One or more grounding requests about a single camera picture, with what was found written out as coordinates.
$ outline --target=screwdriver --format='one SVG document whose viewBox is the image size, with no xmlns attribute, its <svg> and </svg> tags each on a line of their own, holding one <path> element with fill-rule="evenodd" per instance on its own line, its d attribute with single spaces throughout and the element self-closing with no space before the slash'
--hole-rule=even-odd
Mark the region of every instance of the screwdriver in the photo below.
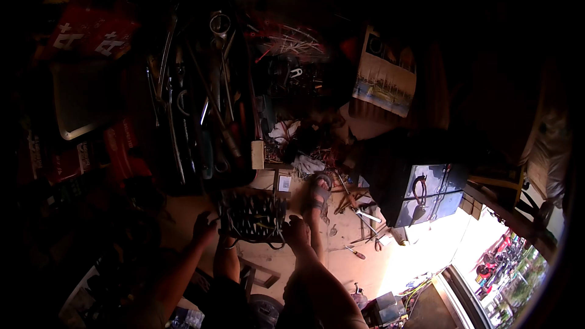
<svg viewBox="0 0 585 329">
<path fill-rule="evenodd" d="M 354 254 L 355 254 L 355 255 L 356 255 L 358 258 L 360 258 L 361 260 L 365 260 L 365 259 L 366 259 L 366 256 L 365 256 L 365 255 L 363 255 L 362 253 L 360 253 L 360 252 L 358 252 L 358 251 L 355 251 L 355 250 L 351 249 L 351 248 L 350 248 L 349 246 L 347 246 L 347 245 L 344 245 L 344 246 L 345 246 L 347 249 L 351 250 L 351 251 L 352 251 L 352 252 L 353 252 L 353 253 L 354 253 Z"/>
</svg>

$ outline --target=sandal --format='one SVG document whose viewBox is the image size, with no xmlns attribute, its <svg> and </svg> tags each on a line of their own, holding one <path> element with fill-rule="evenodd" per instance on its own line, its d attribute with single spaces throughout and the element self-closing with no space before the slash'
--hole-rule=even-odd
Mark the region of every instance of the sandal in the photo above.
<svg viewBox="0 0 585 329">
<path fill-rule="evenodd" d="M 323 187 L 319 186 L 317 184 L 319 179 L 325 180 L 325 182 L 327 183 L 327 187 L 329 189 L 324 189 Z M 331 187 L 333 185 L 333 182 L 331 181 L 331 178 L 327 174 L 316 173 L 311 177 L 309 183 L 310 187 L 307 199 L 310 199 L 310 201 L 307 201 L 307 203 L 304 204 L 305 207 L 301 209 L 301 215 L 303 215 L 307 211 L 307 208 L 317 208 L 318 210 L 321 211 L 321 215 L 323 215 L 323 212 L 326 213 L 327 210 L 327 200 L 329 199 L 329 196 L 331 196 Z M 320 202 L 315 199 L 316 194 L 323 198 L 323 202 Z"/>
</svg>

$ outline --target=workshop floor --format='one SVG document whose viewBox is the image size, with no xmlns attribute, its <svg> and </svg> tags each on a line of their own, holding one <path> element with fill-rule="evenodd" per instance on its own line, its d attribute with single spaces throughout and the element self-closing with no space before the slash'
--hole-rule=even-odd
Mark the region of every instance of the workshop floor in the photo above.
<svg viewBox="0 0 585 329">
<path fill-rule="evenodd" d="M 290 192 L 295 195 L 302 181 L 296 177 L 296 172 L 280 171 L 281 175 L 292 176 Z M 254 180 L 252 186 L 260 189 L 271 189 L 274 172 L 262 171 Z M 334 215 L 333 211 L 339 205 L 342 193 L 333 193 L 329 199 L 330 223 L 327 226 L 321 221 L 319 232 L 326 242 L 325 265 L 331 273 L 348 289 L 355 289 L 354 282 L 364 289 L 369 299 L 376 298 L 384 293 L 393 291 L 395 293 L 404 290 L 408 282 L 419 274 L 436 272 L 450 264 L 457 253 L 457 260 L 474 269 L 473 262 L 482 256 L 497 237 L 505 231 L 505 227 L 494 224 L 487 211 L 479 221 L 473 219 L 463 210 L 458 209 L 452 216 L 439 219 L 432 224 L 423 223 L 414 225 L 408 229 L 408 237 L 411 245 L 400 246 L 394 238 L 391 243 L 384 246 L 382 251 L 376 252 L 373 242 L 365 244 L 360 242 L 355 249 L 366 256 L 361 260 L 353 255 L 344 245 L 359 239 L 362 236 L 360 219 L 349 210 L 345 214 Z M 163 230 L 164 247 L 181 250 L 191 239 L 193 224 L 201 211 L 214 208 L 205 197 L 179 197 L 169 198 L 167 211 L 172 215 L 175 222 L 161 219 Z M 383 218 L 379 212 L 374 214 Z M 380 235 L 386 234 L 391 237 L 388 228 L 384 228 Z M 464 251 L 458 252 L 458 247 L 463 244 Z M 212 274 L 213 256 L 216 242 L 210 245 L 203 255 L 199 268 L 208 274 Z M 282 294 L 290 275 L 294 270 L 295 256 L 290 248 L 284 247 L 281 251 L 272 250 L 267 244 L 250 244 L 247 242 L 238 243 L 238 254 L 245 260 L 249 260 L 262 267 L 281 273 L 279 281 L 274 283 L 270 289 L 264 289 L 254 285 L 252 293 L 262 293 L 274 297 L 282 302 Z M 257 274 L 259 279 L 265 279 L 261 273 Z"/>
</svg>

